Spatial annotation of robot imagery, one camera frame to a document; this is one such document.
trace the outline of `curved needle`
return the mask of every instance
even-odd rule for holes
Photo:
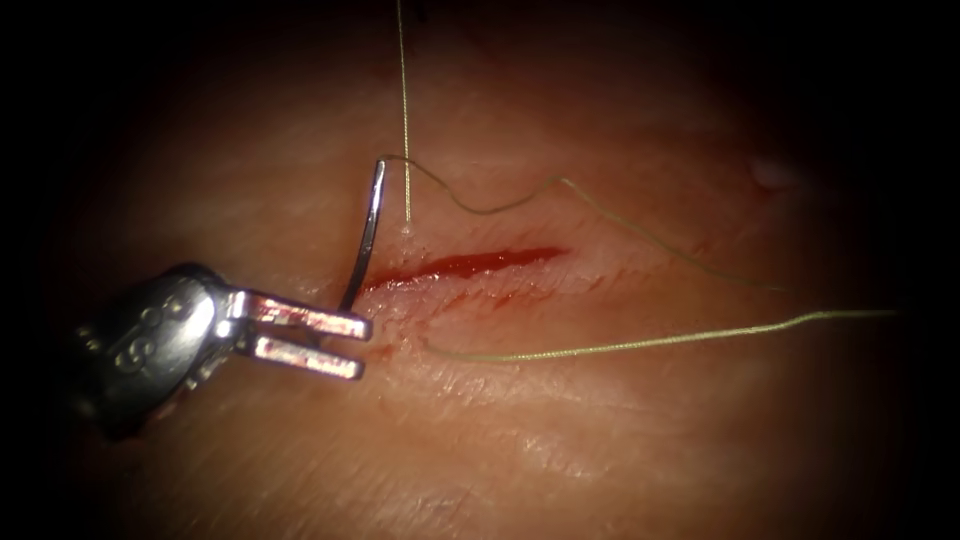
[[[370,189],[370,208],[367,211],[367,223],[363,227],[363,237],[360,239],[360,251],[357,253],[357,262],[353,265],[350,282],[340,300],[340,311],[350,311],[353,302],[357,299],[360,285],[367,275],[367,265],[370,264],[370,254],[373,252],[373,240],[377,236],[377,222],[380,221],[380,207],[383,201],[383,174],[386,163],[379,159],[373,170],[373,186]]]

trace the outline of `wound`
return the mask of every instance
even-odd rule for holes
[[[409,273],[396,270],[383,272],[364,287],[364,292],[371,292],[382,287],[401,287],[425,278],[459,277],[467,279],[479,273],[496,272],[511,266],[526,266],[536,262],[545,262],[566,253],[569,253],[569,250],[545,247],[521,251],[453,255],[426,263]]]

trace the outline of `skin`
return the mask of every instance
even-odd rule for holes
[[[165,74],[49,241],[45,293],[69,297],[64,328],[185,260],[336,305],[374,159],[403,152],[391,9],[227,31]],[[359,383],[235,356],[139,440],[78,443],[65,474],[103,521],[156,538],[869,534],[890,480],[894,398],[877,366],[895,322],[509,365],[424,350],[538,352],[889,307],[829,171],[732,105],[742,89],[709,69],[702,36],[624,16],[411,17],[412,157],[476,207],[563,174],[699,260],[791,292],[710,276],[561,187],[479,217],[414,171],[404,232],[390,162],[368,283],[451,255],[568,252],[365,290],[355,311],[375,338],[331,345],[367,362]]]

